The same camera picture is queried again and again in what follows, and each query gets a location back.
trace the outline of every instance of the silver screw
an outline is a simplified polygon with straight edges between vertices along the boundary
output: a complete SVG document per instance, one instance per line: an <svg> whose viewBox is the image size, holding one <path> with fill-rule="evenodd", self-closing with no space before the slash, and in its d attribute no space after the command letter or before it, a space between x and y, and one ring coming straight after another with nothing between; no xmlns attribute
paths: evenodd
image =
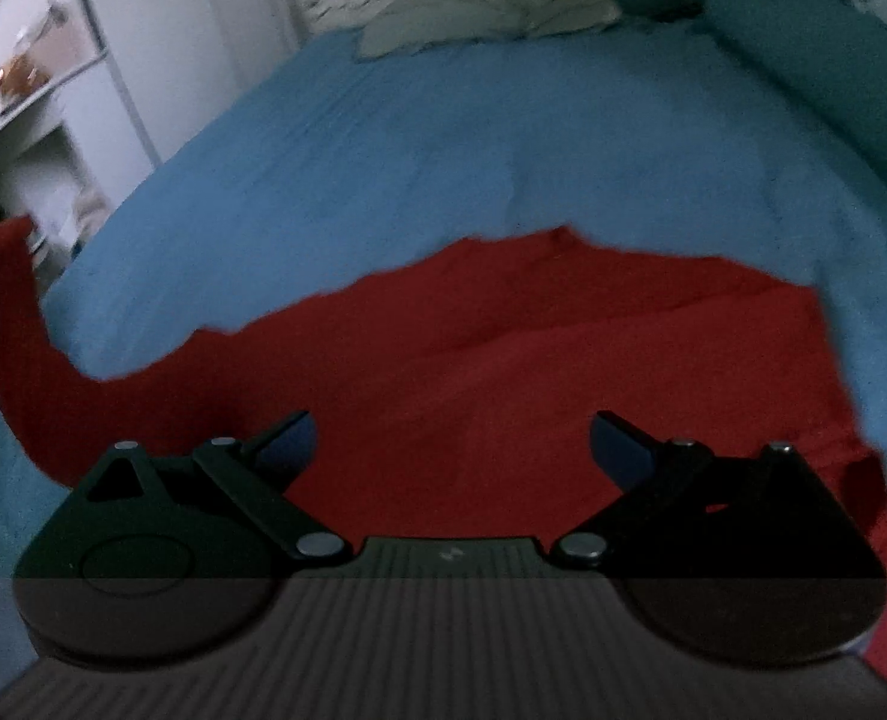
<svg viewBox="0 0 887 720"><path fill-rule="evenodd" d="M570 533L560 540L560 549L570 560L593 565L607 552L607 541L596 533Z"/></svg>
<svg viewBox="0 0 887 720"><path fill-rule="evenodd" d="M303 557L336 557L344 549L344 539L337 536L336 533L327 533L320 531L317 533L308 533L296 540L296 550Z"/></svg>

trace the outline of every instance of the red cloth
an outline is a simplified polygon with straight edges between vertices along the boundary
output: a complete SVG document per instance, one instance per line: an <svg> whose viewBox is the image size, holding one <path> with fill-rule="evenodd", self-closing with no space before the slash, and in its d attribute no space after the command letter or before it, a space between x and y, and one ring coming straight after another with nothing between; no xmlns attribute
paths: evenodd
<svg viewBox="0 0 887 720"><path fill-rule="evenodd" d="M609 409L719 454L794 442L887 567L884 478L811 290L567 230L463 241L97 382L49 345L28 232L0 225L0 408L63 484L116 440L185 453L306 408L317 460L288 495L335 531L548 544L618 495L589 454ZM868 658L887 676L887 613Z"/></svg>

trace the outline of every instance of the cabinet door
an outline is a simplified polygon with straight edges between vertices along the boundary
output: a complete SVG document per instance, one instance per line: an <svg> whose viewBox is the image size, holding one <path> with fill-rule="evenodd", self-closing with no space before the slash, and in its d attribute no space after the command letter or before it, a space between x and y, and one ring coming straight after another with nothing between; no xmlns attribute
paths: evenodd
<svg viewBox="0 0 887 720"><path fill-rule="evenodd" d="M269 77L290 55L274 0L210 0L244 89Z"/></svg>
<svg viewBox="0 0 887 720"><path fill-rule="evenodd" d="M113 76L100 62L57 92L77 159L113 208L154 171Z"/></svg>
<svg viewBox="0 0 887 720"><path fill-rule="evenodd" d="M210 0L90 0L161 160L243 92Z"/></svg>

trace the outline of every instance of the blue bed sheet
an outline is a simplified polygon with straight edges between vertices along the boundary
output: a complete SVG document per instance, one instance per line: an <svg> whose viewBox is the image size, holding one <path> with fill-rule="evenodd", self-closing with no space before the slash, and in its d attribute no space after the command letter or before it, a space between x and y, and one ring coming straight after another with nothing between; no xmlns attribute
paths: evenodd
<svg viewBox="0 0 887 720"><path fill-rule="evenodd" d="M887 456L887 189L699 22L367 63L354 41L317 39L241 100L52 288L81 370L127 373L461 237L571 224L817 285ZM0 686L32 657L5 577L63 495L0 416Z"/></svg>

